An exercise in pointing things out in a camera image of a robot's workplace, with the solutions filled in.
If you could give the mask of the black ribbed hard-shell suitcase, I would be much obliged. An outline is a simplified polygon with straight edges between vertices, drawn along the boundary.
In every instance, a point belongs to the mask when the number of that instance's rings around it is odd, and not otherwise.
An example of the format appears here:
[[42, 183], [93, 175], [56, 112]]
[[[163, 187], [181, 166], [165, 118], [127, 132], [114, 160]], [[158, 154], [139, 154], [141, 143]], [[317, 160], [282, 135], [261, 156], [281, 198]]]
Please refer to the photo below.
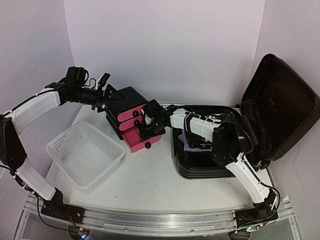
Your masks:
[[[320, 98], [316, 92], [282, 59], [274, 54], [260, 61], [239, 111], [227, 106], [195, 105], [197, 114], [232, 113], [245, 130], [254, 134], [254, 147], [246, 144], [247, 160], [255, 170], [266, 169], [282, 158], [319, 120]], [[232, 173], [213, 162], [211, 152], [185, 152], [172, 130], [178, 173], [186, 179], [228, 178]]]

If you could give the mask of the black pink three-drawer organizer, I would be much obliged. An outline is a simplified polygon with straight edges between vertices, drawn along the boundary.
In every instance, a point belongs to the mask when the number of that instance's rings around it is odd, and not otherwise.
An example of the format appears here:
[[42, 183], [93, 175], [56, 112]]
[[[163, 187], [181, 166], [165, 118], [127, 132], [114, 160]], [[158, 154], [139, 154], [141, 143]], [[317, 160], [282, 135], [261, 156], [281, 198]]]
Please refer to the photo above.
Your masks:
[[124, 99], [114, 102], [106, 111], [106, 119], [120, 140], [125, 141], [131, 153], [151, 148], [162, 137], [159, 135], [143, 140], [140, 136], [139, 125], [143, 123], [142, 108], [147, 100], [131, 86], [122, 88], [118, 92]]

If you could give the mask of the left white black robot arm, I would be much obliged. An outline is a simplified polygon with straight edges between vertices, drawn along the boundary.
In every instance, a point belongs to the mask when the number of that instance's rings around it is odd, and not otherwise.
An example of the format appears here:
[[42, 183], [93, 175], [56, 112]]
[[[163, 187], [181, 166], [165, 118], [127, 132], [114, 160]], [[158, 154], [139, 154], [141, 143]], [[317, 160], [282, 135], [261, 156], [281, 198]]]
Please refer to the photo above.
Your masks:
[[124, 96], [107, 83], [109, 77], [110, 74], [104, 73], [90, 88], [86, 84], [89, 72], [83, 67], [71, 66], [59, 82], [47, 85], [0, 116], [0, 161], [21, 187], [43, 200], [57, 219], [70, 219], [72, 207], [64, 204], [63, 193], [31, 164], [19, 136], [42, 115], [67, 102], [85, 104], [100, 113], [111, 108], [114, 102], [122, 101]]

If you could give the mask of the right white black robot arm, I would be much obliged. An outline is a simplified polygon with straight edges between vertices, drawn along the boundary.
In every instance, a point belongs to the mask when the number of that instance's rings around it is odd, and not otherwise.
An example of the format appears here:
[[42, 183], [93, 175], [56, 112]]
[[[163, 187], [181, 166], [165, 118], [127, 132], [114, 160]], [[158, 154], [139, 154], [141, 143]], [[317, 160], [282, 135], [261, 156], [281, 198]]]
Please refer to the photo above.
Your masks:
[[201, 115], [187, 106], [163, 107], [155, 99], [147, 102], [141, 112], [143, 121], [138, 132], [143, 140], [163, 135], [168, 127], [197, 135], [211, 144], [213, 162], [229, 170], [252, 200], [252, 208], [235, 211], [238, 228], [266, 224], [278, 218], [280, 192], [265, 184], [247, 160], [244, 143], [252, 141], [231, 112]]

